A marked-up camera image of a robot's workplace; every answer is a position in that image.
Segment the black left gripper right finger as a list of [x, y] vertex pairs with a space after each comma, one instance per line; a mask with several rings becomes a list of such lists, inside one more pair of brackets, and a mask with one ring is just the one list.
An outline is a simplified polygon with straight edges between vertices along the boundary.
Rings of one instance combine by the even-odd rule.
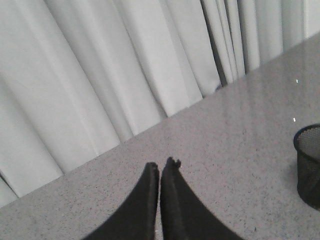
[[181, 161], [167, 159], [160, 181], [165, 240], [240, 240], [199, 200], [180, 173]]

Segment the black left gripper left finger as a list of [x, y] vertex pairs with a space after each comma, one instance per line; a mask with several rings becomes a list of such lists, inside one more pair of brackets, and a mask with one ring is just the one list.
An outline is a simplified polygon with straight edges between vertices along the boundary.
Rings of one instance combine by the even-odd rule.
[[159, 170], [145, 164], [142, 175], [121, 206], [86, 240], [153, 240], [159, 194]]

